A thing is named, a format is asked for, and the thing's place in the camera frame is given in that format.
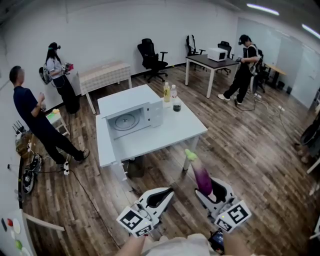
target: dark blue t-shirt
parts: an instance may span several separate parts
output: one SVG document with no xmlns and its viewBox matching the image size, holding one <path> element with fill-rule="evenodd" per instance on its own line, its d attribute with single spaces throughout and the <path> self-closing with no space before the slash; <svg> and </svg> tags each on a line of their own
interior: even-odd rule
<svg viewBox="0 0 320 256">
<path fill-rule="evenodd" d="M 35 136 L 41 139 L 43 135 L 50 133 L 53 126 L 50 124 L 42 110 L 36 117 L 31 114 L 38 102 L 30 89 L 16 86 L 14 88 L 13 101 L 19 115 Z"/>
</svg>

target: ceiling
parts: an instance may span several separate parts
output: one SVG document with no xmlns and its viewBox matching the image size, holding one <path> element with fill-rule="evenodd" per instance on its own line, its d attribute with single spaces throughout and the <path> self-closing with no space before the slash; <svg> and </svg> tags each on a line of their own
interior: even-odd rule
<svg viewBox="0 0 320 256">
<path fill-rule="evenodd" d="M 0 26 L 10 19 L 18 10 L 33 0 L 0 0 Z M 304 23 L 320 33 L 320 0 L 206 0 L 233 11 L 254 12 L 267 15 L 301 28 Z M 247 4 L 256 4 L 278 11 L 279 16 L 251 9 Z"/>
</svg>

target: checkered tablecloth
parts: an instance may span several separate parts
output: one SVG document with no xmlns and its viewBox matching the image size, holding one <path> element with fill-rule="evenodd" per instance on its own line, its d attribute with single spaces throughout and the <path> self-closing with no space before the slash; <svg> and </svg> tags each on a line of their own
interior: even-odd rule
<svg viewBox="0 0 320 256">
<path fill-rule="evenodd" d="M 130 78 L 130 65 L 123 61 L 115 61 L 79 73 L 81 94 L 112 85 Z"/>
</svg>

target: woman with long black hair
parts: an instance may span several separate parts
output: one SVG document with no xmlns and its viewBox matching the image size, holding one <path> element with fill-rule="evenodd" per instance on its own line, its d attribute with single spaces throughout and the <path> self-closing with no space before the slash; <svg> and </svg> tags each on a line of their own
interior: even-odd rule
<svg viewBox="0 0 320 256">
<path fill-rule="evenodd" d="M 56 42 L 49 45 L 45 60 L 46 68 L 50 73 L 54 86 L 62 97 L 66 111 L 70 114 L 74 114 L 79 110 L 79 101 L 68 78 L 61 69 L 62 63 L 57 55 L 57 50 L 60 48 L 61 46 L 58 46 Z"/>
</svg>

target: black pants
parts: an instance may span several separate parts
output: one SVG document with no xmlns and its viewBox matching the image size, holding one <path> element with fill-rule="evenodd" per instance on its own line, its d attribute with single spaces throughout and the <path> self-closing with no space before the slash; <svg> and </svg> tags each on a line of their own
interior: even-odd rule
<svg viewBox="0 0 320 256">
<path fill-rule="evenodd" d="M 223 96 L 227 99 L 230 99 L 232 94 L 234 94 L 239 89 L 239 93 L 236 96 L 236 101 L 242 103 L 244 97 L 246 96 L 251 77 L 252 74 L 247 67 L 240 67 L 235 74 L 232 85 L 230 86 L 229 90 L 226 90 L 224 92 Z"/>
<path fill-rule="evenodd" d="M 73 156 L 76 161 L 81 161 L 84 158 L 83 152 L 77 150 L 70 140 L 54 129 L 54 127 L 41 131 L 41 134 L 35 133 L 34 135 L 42 142 L 49 156 L 52 157 L 58 165 L 64 164 L 66 159 L 58 152 L 57 147 Z"/>
<path fill-rule="evenodd" d="M 79 100 L 76 97 L 75 91 L 72 88 L 68 78 L 63 75 L 53 79 L 54 85 L 58 93 L 61 95 L 66 111 L 70 114 L 76 113 L 79 108 Z"/>
</svg>

